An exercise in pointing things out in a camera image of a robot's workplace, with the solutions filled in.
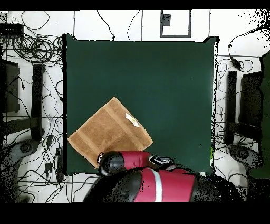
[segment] black cable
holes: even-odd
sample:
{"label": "black cable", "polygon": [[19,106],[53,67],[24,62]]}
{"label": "black cable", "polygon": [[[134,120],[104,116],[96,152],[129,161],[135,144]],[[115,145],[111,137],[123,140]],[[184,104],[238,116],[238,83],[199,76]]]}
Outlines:
{"label": "black cable", "polygon": [[262,30],[262,29],[267,29],[267,28],[270,28],[270,25],[269,25],[269,24],[264,25],[264,26],[260,26],[260,27],[257,27],[257,28],[254,28],[254,29],[252,29],[252,30],[250,30],[250,31],[248,31],[248,32],[246,32],[246,33],[244,33],[244,34],[241,34],[241,35],[236,36],[235,38],[233,38],[233,39],[230,41],[230,44],[228,45],[228,52],[229,52],[230,60],[231,60],[232,64],[234,65],[234,67],[237,68],[239,71],[242,71],[242,72],[250,72],[250,71],[243,71],[243,70],[241,70],[241,69],[242,69],[241,64],[240,64],[241,61],[240,61],[240,62],[237,61],[236,59],[234,59],[234,58],[230,55],[230,48],[232,47],[232,42],[233,42],[236,38],[238,38],[238,37],[240,37],[240,36],[248,35],[248,34],[250,34],[250,33],[254,33],[254,32],[256,32],[256,31],[259,31],[259,30]]}
{"label": "black cable", "polygon": [[29,113],[28,113],[28,110],[27,110],[25,104],[23,103],[23,101],[22,101],[19,97],[15,96],[12,92],[10,92],[10,91],[7,91],[7,92],[9,92],[12,96],[14,96],[14,97],[15,97],[16,99],[18,99],[20,102],[22,102],[22,104],[23,104],[23,106],[24,106],[24,108],[25,108],[25,111],[26,111],[28,117],[31,119],[31,117],[30,117],[30,115],[29,115]]}
{"label": "black cable", "polygon": [[28,29],[31,31],[31,30],[39,30],[39,29],[43,28],[44,26],[46,26],[46,24],[47,24],[48,21],[50,20],[50,16],[49,16],[49,14],[48,14],[46,11],[44,11],[44,12],[45,12],[45,13],[47,14],[47,16],[48,16],[47,21],[46,21],[46,22],[44,23],[44,25],[42,25],[41,27],[34,29],[34,28],[30,28],[29,26],[27,26],[27,25],[25,24],[25,22],[24,22],[24,20],[23,20],[23,14],[25,13],[25,11],[23,11],[23,13],[22,13],[22,15],[21,15],[21,19],[22,19],[23,24],[25,25],[25,27],[28,28]]}
{"label": "black cable", "polygon": [[86,182],[87,182],[87,180],[88,180],[89,178],[96,178],[96,177],[95,177],[95,176],[94,176],[94,177],[89,176],[88,178],[85,179],[85,181],[84,181],[84,183],[82,184],[82,186],[81,186],[79,189],[77,189],[76,191],[74,191],[74,193],[73,193],[73,200],[71,200],[72,202],[75,201],[75,193],[76,193],[77,191],[79,191],[80,189],[83,188],[83,186],[86,184]]}
{"label": "black cable", "polygon": [[110,26],[109,26],[108,23],[106,23],[106,21],[101,17],[101,15],[99,14],[99,11],[98,11],[98,10],[97,10],[97,13],[98,13],[100,19],[108,26],[109,31],[110,31],[110,33],[112,34],[112,40],[114,41],[115,36],[114,36],[114,34],[111,32]]}
{"label": "black cable", "polygon": [[138,10],[137,14],[136,14],[136,15],[133,17],[133,19],[131,20],[131,22],[130,22],[130,24],[129,24],[129,28],[130,28],[130,26],[131,26],[132,21],[133,21],[134,18],[139,14],[140,11],[141,11],[141,10]]}
{"label": "black cable", "polygon": [[67,199],[68,203],[70,203],[69,197],[68,197],[68,184],[67,183],[65,184],[65,191],[66,191],[66,199]]}
{"label": "black cable", "polygon": [[18,190],[19,190],[21,193],[26,193],[26,194],[32,195],[34,198],[33,198],[33,201],[32,201],[31,203],[34,203],[34,201],[35,201],[35,195],[34,195],[34,194],[32,194],[32,193],[30,193],[30,192],[22,191],[19,187],[18,187]]}
{"label": "black cable", "polygon": [[63,80],[60,80],[60,81],[55,85],[55,91],[56,91],[59,95],[61,95],[61,96],[62,96],[63,94],[61,94],[61,93],[58,92],[58,90],[57,90],[57,85],[58,85],[60,82],[62,82],[62,81],[63,81]]}
{"label": "black cable", "polygon": [[228,181],[230,181],[230,179],[231,179],[233,176],[235,176],[235,175],[240,175],[240,176],[244,177],[244,178],[248,181],[248,178],[247,178],[245,175],[241,174],[241,173],[234,173],[234,174],[230,175],[230,176],[228,177]]}
{"label": "black cable", "polygon": [[224,176],[224,178],[226,179],[225,174],[219,168],[217,168],[216,166],[214,166],[214,168],[216,168]]}

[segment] tan cloth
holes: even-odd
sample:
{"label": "tan cloth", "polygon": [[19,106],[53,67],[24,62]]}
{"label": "tan cloth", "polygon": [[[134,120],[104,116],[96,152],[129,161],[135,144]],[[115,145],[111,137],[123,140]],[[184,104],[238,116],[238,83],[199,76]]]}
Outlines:
{"label": "tan cloth", "polygon": [[84,156],[95,168],[98,155],[107,151],[142,151],[149,147],[153,141],[144,127],[133,122],[126,116],[129,111],[113,97],[101,107],[69,138],[73,148]]}

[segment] power adapter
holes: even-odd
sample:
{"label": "power adapter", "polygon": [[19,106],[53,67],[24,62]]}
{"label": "power adapter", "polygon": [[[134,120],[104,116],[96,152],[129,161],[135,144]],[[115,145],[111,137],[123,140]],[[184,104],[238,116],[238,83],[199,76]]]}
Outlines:
{"label": "power adapter", "polygon": [[52,168],[53,168],[53,164],[52,163],[46,163],[45,164],[45,170],[44,170],[44,173],[51,173],[52,172]]}
{"label": "power adapter", "polygon": [[47,139],[47,141],[46,141],[47,149],[51,147],[52,142],[53,142],[53,136],[52,136],[52,135],[49,135],[49,136],[48,136],[48,139]]}
{"label": "power adapter", "polygon": [[233,57],[230,57],[230,61],[233,64],[233,66],[238,69],[239,71],[241,71],[241,64],[239,61],[237,61],[236,59],[234,59]]}

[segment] brown towel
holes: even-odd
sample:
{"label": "brown towel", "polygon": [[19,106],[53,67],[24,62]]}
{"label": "brown towel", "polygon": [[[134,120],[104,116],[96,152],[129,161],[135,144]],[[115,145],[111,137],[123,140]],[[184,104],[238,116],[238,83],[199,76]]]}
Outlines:
{"label": "brown towel", "polygon": [[153,141],[144,127],[113,97],[69,138],[73,148],[95,168],[98,155],[107,151],[142,151]]}

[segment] electrical wire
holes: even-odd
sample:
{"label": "electrical wire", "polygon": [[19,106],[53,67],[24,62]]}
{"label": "electrical wire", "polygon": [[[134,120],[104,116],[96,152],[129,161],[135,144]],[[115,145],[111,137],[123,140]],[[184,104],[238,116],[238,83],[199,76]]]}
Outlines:
{"label": "electrical wire", "polygon": [[[240,61],[240,62],[247,62],[247,61],[251,62],[251,64],[252,64],[252,67],[251,67],[251,69],[249,70],[249,71],[251,71],[252,68],[253,68],[253,62],[252,62],[252,61],[250,61],[250,60],[245,60],[245,61]],[[223,80],[223,78],[224,78],[226,72],[228,71],[228,69],[230,69],[231,67],[234,66],[233,64],[231,64],[230,66],[228,66],[227,63],[231,63],[231,60],[230,60],[230,59],[221,59],[221,60],[217,63],[217,73],[218,73],[218,77],[219,77],[218,84],[217,84],[217,90],[220,91],[220,92],[222,92],[222,93],[224,93],[224,94],[226,94],[226,92],[220,89],[222,80]],[[223,97],[223,98],[221,98],[221,99],[216,100],[216,102],[217,102],[217,103],[216,103],[216,107],[219,107],[219,108],[221,109],[221,113],[216,112],[216,115],[220,115],[220,121],[219,121],[219,122],[216,122],[216,126],[215,126],[214,131],[215,131],[215,133],[216,133],[216,130],[217,130],[218,128],[221,128],[222,130],[220,130],[220,131],[218,131],[218,132],[216,133],[216,136],[215,136],[215,139],[216,139],[216,144],[215,144],[216,148],[215,148],[215,151],[221,151],[221,152],[225,153],[225,155],[222,156],[222,157],[220,157],[220,158],[214,158],[214,160],[220,160],[220,159],[224,158],[227,154],[229,154],[229,153],[227,153],[227,149],[226,149],[226,152],[224,152],[224,151],[221,150],[222,148],[226,148],[227,146],[217,147],[217,146],[220,145],[220,144],[221,144],[221,145],[224,144],[223,137],[224,137],[224,131],[225,131],[224,128],[223,128],[223,126],[221,125],[221,124],[224,124],[224,123],[225,123],[225,122],[223,122],[223,115],[224,115],[225,113],[223,112],[223,107],[222,107],[221,105],[219,105],[218,102],[221,101],[222,99],[225,99],[227,96],[228,96],[228,95],[226,95],[225,97]],[[253,144],[253,142],[252,142],[252,143],[243,143],[243,142],[244,142],[244,138],[243,138],[243,136],[240,136],[240,137],[242,137],[242,138],[241,138],[241,140],[238,142],[239,145]]]}
{"label": "electrical wire", "polygon": [[109,28],[109,31],[110,31],[110,33],[112,34],[112,41],[114,41],[114,39],[115,39],[115,36],[114,36],[114,34],[111,32],[111,28],[110,28],[110,26],[108,25],[108,23],[101,17],[101,15],[99,14],[99,11],[97,10],[97,13],[98,13],[98,15],[99,15],[99,17],[100,17],[100,19],[108,26],[108,28]]}
{"label": "electrical wire", "polygon": [[139,14],[140,11],[141,11],[141,10],[138,10],[137,14],[132,18],[132,20],[131,20],[131,22],[130,22],[130,24],[129,24],[129,28],[130,28],[130,26],[131,26],[132,21],[133,21],[134,18]]}
{"label": "electrical wire", "polygon": [[216,168],[224,176],[224,178],[226,179],[225,174],[219,168],[217,168],[216,166],[214,166],[214,168]]}
{"label": "electrical wire", "polygon": [[57,85],[58,85],[60,82],[62,82],[62,81],[63,81],[63,80],[60,80],[60,81],[55,85],[55,91],[56,91],[59,95],[61,95],[61,96],[62,96],[63,94],[61,94],[61,93],[58,92],[58,90],[57,90]]}
{"label": "electrical wire", "polygon": [[23,24],[25,25],[25,27],[26,27],[28,30],[32,31],[32,30],[39,30],[39,29],[43,28],[44,26],[46,26],[46,24],[47,24],[48,21],[50,20],[50,16],[49,16],[49,14],[48,14],[46,11],[44,11],[44,12],[45,12],[45,13],[47,14],[47,16],[48,16],[47,21],[46,21],[41,27],[34,29],[34,28],[30,28],[29,26],[27,26],[27,25],[25,24],[25,22],[24,22],[24,20],[23,20],[23,15],[25,14],[25,11],[23,11],[22,14],[21,14],[21,19],[22,19]]}
{"label": "electrical wire", "polygon": [[95,176],[89,176],[88,178],[86,178],[85,181],[84,181],[84,183],[82,184],[82,186],[81,186],[79,189],[77,189],[76,191],[74,191],[74,193],[73,193],[73,200],[71,200],[72,202],[75,201],[75,193],[76,193],[77,191],[79,191],[80,189],[83,188],[83,186],[86,184],[86,182],[87,182],[87,180],[88,180],[89,178],[97,178],[97,177],[95,177]]}

